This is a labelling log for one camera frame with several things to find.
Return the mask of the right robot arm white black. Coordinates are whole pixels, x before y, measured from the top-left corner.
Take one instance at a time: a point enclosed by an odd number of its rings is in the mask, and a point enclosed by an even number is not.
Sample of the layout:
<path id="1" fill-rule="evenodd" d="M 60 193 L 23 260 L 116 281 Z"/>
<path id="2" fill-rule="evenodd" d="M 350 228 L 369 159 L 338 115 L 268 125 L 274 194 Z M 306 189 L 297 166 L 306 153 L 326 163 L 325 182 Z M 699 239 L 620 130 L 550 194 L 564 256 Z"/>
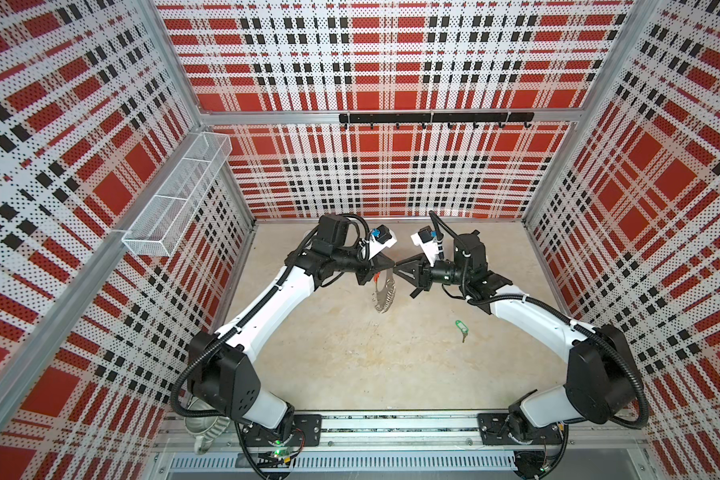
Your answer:
<path id="1" fill-rule="evenodd" d="M 505 433 L 530 444 L 541 430 L 590 422 L 641 430 L 650 418 L 642 376 L 625 334 L 613 325 L 595 327 L 534 298 L 488 267 L 478 231 L 456 233 L 435 212 L 431 226 L 413 235 L 420 253 L 399 261 L 393 272 L 415 293 L 435 284 L 456 286 L 456 299 L 530 335 L 566 364 L 563 384 L 534 390 L 507 409 Z"/>

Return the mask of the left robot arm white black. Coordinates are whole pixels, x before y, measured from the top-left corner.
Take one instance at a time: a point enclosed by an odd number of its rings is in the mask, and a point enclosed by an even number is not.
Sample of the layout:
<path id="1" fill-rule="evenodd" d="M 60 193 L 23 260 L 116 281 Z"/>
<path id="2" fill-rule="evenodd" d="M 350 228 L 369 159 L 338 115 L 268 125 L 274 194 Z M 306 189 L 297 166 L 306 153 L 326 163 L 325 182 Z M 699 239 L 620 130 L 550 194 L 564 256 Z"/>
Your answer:
<path id="1" fill-rule="evenodd" d="M 254 368 L 261 350 L 290 313 L 316 290 L 345 273 L 359 285 L 393 267 L 386 250 L 397 242 L 385 225 L 372 228 L 356 214 L 326 214 L 291 251 L 274 280 L 230 323 L 196 334 L 188 365 L 169 401 L 185 419 L 224 417 L 257 425 L 275 444 L 294 428 L 294 407 L 266 390 Z"/>

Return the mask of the green tagged key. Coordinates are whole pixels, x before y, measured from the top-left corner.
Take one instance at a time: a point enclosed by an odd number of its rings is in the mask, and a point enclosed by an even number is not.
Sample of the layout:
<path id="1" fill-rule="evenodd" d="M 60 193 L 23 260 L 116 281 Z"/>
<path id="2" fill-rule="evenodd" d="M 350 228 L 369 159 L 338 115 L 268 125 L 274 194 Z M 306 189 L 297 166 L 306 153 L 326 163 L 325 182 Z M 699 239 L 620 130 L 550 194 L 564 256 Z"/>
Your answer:
<path id="1" fill-rule="evenodd" d="M 469 329 L 468 329 L 468 327 L 467 327 L 466 324 L 465 324 L 463 321 L 461 321 L 461 320 L 456 320 L 456 321 L 455 321 L 455 325 L 456 325 L 456 327 L 458 328 L 459 332 L 460 332 L 461 335 L 462 335 L 462 342 L 465 342 L 465 341 L 466 341 L 466 338 L 468 337 L 468 334 L 469 334 Z"/>

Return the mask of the silver keyring with chain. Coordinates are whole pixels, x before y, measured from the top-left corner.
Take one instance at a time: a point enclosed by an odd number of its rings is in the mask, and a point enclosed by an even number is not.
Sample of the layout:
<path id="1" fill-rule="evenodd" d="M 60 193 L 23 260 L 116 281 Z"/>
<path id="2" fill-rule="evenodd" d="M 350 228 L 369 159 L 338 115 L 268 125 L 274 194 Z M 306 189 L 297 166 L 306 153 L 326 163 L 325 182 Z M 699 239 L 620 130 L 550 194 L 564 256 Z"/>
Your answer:
<path id="1" fill-rule="evenodd" d="M 391 269 L 384 270 L 374 276 L 374 291 L 372 300 L 374 308 L 378 313 L 386 313 L 395 298 L 396 285 L 394 274 Z"/>

